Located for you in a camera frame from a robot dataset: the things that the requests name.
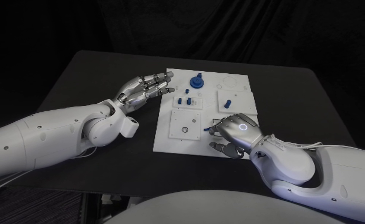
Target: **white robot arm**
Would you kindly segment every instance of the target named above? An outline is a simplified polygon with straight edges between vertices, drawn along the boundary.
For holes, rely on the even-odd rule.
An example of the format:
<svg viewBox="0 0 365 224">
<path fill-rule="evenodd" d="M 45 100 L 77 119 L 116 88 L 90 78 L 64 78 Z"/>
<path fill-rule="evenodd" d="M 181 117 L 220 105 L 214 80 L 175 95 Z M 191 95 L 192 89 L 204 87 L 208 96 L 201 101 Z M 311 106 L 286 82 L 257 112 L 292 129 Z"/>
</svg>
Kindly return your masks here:
<svg viewBox="0 0 365 224">
<path fill-rule="evenodd" d="M 174 92 L 174 72 L 136 77 L 113 100 L 37 113 L 0 128 L 0 176 L 48 167 L 109 145 L 119 133 L 133 137 L 138 121 L 126 114 L 149 98 Z"/>
<path fill-rule="evenodd" d="M 365 221 L 365 151 L 338 145 L 299 145 L 262 133 L 253 119 L 236 114 L 211 127 L 220 132 L 229 145 L 210 145 L 233 158 L 244 153 L 259 169 L 263 181 L 272 191 L 285 199 L 324 211 Z M 315 170 L 321 185 L 305 188 Z"/>
</svg>

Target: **dark table surface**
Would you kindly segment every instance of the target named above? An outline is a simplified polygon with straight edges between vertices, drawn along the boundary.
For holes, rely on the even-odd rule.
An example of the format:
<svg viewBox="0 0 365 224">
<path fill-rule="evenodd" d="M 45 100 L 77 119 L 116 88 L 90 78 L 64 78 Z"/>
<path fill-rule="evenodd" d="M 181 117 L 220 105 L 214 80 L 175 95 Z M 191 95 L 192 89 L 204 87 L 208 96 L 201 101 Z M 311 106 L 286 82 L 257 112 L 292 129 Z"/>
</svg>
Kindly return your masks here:
<svg viewBox="0 0 365 224">
<path fill-rule="evenodd" d="M 40 112 L 113 99 L 136 76 L 167 68 L 249 75 L 266 134 L 298 143 L 356 146 L 330 97 L 309 69 L 81 51 L 40 107 Z M 234 190 L 275 197 L 250 161 L 152 151 L 161 97 L 132 113 L 141 127 L 93 156 L 32 171 L 12 186 L 156 197 L 197 189 Z"/>
</svg>

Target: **white panel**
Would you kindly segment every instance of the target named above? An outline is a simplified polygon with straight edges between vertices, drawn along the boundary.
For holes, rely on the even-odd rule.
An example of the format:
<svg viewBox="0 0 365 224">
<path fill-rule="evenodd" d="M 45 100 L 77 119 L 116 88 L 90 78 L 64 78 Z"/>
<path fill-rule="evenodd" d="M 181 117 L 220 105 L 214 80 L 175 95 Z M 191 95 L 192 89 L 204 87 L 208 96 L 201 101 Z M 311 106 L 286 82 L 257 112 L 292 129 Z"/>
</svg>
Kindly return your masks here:
<svg viewBox="0 0 365 224">
<path fill-rule="evenodd" d="M 205 71 L 192 71 L 192 70 L 178 70 L 167 69 L 172 71 L 175 76 L 169 83 L 169 87 L 175 88 L 174 93 L 168 93 L 162 96 L 162 106 L 161 106 L 161 115 L 158 122 L 156 138 L 154 151 L 165 153 L 178 153 L 178 154 L 194 154 L 205 155 L 210 157 L 226 157 L 227 156 L 218 152 L 213 147 L 210 147 L 211 142 L 229 144 L 229 141 L 224 137 L 211 136 L 208 131 L 204 131 L 205 128 L 210 128 L 214 125 L 214 119 L 223 119 L 231 115 L 231 112 L 221 113 L 218 109 L 218 90 L 224 91 L 237 91 L 237 92 L 252 92 L 250 82 L 247 75 L 236 75 L 226 73 L 214 73 Z M 204 86 L 200 89 L 192 88 L 191 79 L 203 73 Z M 182 108 L 177 106 L 177 98 L 192 98 L 203 99 L 203 110 L 192 110 L 190 108 Z M 201 140 L 184 140 L 174 139 L 169 137 L 171 133 L 171 120 L 172 120 L 172 110 L 198 112 L 201 114 Z M 259 123 L 257 116 L 249 115 L 250 118 Z"/>
<path fill-rule="evenodd" d="M 201 140 L 201 113 L 172 110 L 169 138 Z"/>
<path fill-rule="evenodd" d="M 188 98 L 190 98 L 190 96 L 174 97 L 174 107 L 185 108 L 185 109 L 195 109 L 195 110 L 204 109 L 204 99 L 192 98 L 192 103 L 188 104 Z"/>
<path fill-rule="evenodd" d="M 226 108 L 224 106 L 229 100 L 231 100 L 231 105 Z M 221 113 L 244 113 L 246 115 L 257 115 L 255 94 L 247 91 L 218 90 L 218 108 Z"/>
</svg>

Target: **white board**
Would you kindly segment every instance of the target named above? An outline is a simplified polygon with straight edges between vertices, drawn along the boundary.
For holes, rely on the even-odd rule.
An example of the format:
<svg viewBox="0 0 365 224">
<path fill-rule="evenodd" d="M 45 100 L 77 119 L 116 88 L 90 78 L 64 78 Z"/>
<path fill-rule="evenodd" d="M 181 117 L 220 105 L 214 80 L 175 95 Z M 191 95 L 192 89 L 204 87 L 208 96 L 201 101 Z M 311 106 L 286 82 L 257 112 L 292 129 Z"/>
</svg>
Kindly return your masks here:
<svg viewBox="0 0 365 224">
<path fill-rule="evenodd" d="M 175 74 L 169 83 L 169 87 L 174 87 L 177 91 L 162 96 L 154 151 L 227 158 L 227 156 L 221 152 L 218 152 L 213 147 L 210 147 L 210 143 L 217 142 L 229 144 L 229 141 L 218 135 L 210 135 L 210 132 L 204 131 L 204 129 L 210 128 L 214 125 L 214 119 L 220 120 L 231 114 L 239 113 L 240 111 L 237 111 L 237 109 L 240 110 L 242 108 L 249 108 L 252 111 L 257 110 L 255 95 L 250 94 L 252 87 L 249 82 L 249 76 L 179 69 L 167 69 L 167 71 L 172 71 Z M 198 75 L 198 73 L 203 73 L 204 86 L 203 88 L 195 89 L 191 86 L 191 79 Z M 233 101 L 230 107 L 233 107 L 234 109 L 221 109 L 220 111 L 218 91 L 227 91 L 224 92 L 224 98 Z M 182 98 L 182 100 L 185 101 L 182 102 L 182 106 L 178 105 L 179 98 Z M 192 98 L 192 100 L 201 99 L 198 100 L 200 102 L 195 106 L 187 105 L 188 98 Z M 179 112 L 172 121 L 174 111 Z M 191 116 L 194 114 L 200 114 L 200 124 L 197 123 L 198 121 L 195 123 L 191 123 L 194 120 Z M 257 115 L 247 115 L 259 123 Z M 194 132 L 191 134 L 194 136 L 188 136 L 188 133 L 182 132 L 185 126 L 188 127 L 190 132 Z M 175 137 L 175 135 L 171 136 L 171 131 L 179 134 L 178 137 Z"/>
</svg>

